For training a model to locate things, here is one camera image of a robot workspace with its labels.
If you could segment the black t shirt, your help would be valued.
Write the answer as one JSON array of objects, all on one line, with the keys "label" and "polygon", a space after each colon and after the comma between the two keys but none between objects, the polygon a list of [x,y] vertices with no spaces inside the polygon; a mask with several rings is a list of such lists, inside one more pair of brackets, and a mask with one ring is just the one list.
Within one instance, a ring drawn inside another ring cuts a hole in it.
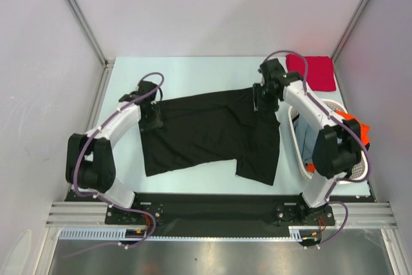
[{"label": "black t shirt", "polygon": [[279,161],[279,121],[254,110],[252,88],[159,103],[163,125],[142,132],[147,176],[224,160],[236,175],[273,185]]}]

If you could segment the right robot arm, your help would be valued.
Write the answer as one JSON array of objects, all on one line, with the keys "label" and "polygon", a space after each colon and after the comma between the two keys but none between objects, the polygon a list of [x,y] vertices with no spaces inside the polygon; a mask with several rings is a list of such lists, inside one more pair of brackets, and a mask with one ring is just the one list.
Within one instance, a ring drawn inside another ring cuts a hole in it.
[{"label": "right robot arm", "polygon": [[315,131],[312,153],[315,172],[299,194],[295,220],[312,224],[326,213],[329,198],[340,182],[354,183],[353,168],[366,158],[361,140],[361,124],[332,110],[309,87],[306,77],[287,72],[278,59],[267,57],[259,66],[262,79],[253,85],[254,109],[275,113],[280,102],[299,112]]}]

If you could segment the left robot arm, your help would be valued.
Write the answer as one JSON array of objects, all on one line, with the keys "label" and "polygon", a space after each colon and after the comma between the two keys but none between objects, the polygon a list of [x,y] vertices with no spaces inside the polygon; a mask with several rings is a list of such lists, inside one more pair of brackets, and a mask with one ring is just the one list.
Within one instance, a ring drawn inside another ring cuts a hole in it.
[{"label": "left robot arm", "polygon": [[142,207],[134,203],[134,191],[117,178],[113,148],[134,126],[142,133],[163,126],[157,94],[162,94],[159,85],[140,81],[135,91],[118,100],[116,111],[101,126],[68,139],[66,181],[120,206],[119,214],[128,223],[141,219]]}]

